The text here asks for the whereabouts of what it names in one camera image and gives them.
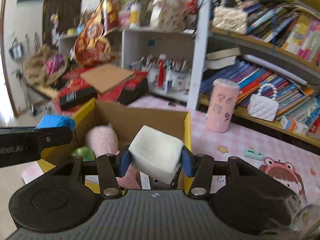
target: white tube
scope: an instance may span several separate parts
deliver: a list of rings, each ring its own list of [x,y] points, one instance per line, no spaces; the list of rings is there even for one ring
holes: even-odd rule
[[[244,59],[248,60],[248,61],[250,61],[252,63],[258,64],[260,66],[263,66],[263,67],[265,67],[267,69],[270,69],[272,71],[278,72],[279,74],[284,75],[284,76],[286,76],[286,77],[288,77],[288,78],[290,78],[290,79],[292,79],[292,80],[294,80],[296,82],[299,82],[302,85],[307,85],[308,84],[307,81],[305,81],[304,79],[296,76],[295,74],[292,74],[291,72],[289,72],[287,70],[284,70],[283,68],[281,68],[281,67],[279,67],[277,65],[274,65],[274,64],[272,64],[272,63],[270,63],[270,62],[268,62],[266,60],[263,60],[261,58],[255,57],[253,55],[244,55]]]

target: gray ribbed surface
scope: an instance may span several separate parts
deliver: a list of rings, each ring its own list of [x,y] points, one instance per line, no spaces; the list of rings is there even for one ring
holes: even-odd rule
[[[262,239],[229,228],[205,201],[187,198],[182,190],[129,190],[104,201],[96,214],[77,228],[53,234],[19,229],[10,240],[179,240]]]

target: white post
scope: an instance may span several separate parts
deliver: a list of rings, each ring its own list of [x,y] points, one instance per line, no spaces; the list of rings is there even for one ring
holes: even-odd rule
[[[190,81],[190,90],[188,95],[187,109],[193,111],[196,109],[199,98],[199,90],[204,68],[205,55],[207,53],[209,15],[211,0],[198,0],[203,4],[199,10],[197,33],[195,40],[195,49],[192,62],[192,73]]]

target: brown cloth bag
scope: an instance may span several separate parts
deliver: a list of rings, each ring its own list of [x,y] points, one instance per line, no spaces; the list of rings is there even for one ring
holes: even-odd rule
[[[23,72],[28,84],[50,86],[65,73],[68,67],[66,58],[64,59],[64,65],[61,64],[56,72],[51,75],[47,74],[45,62],[53,59],[56,54],[56,49],[51,49],[48,44],[43,44],[35,54],[25,61]]]

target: pink plush toy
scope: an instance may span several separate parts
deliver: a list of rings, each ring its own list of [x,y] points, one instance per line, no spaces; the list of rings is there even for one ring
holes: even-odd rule
[[[85,137],[85,145],[89,147],[96,158],[107,153],[118,154],[118,138],[112,125],[93,127]],[[136,181],[136,170],[130,165],[123,178],[117,178],[120,187],[140,189]]]

